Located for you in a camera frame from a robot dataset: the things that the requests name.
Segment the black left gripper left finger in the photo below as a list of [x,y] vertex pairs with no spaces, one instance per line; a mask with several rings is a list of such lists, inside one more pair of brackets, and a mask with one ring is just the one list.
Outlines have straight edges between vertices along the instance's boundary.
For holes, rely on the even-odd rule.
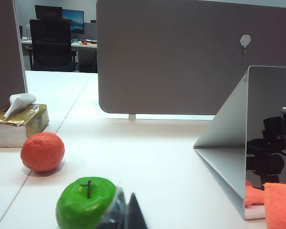
[[114,198],[97,225],[97,229],[122,229],[126,202],[123,189],[117,187]]

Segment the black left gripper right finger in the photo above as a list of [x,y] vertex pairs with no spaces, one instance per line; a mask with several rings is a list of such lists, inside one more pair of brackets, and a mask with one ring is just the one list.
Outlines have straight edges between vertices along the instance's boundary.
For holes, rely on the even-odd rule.
[[125,211],[126,229],[148,229],[141,212],[139,203],[134,193],[131,194],[130,201]]

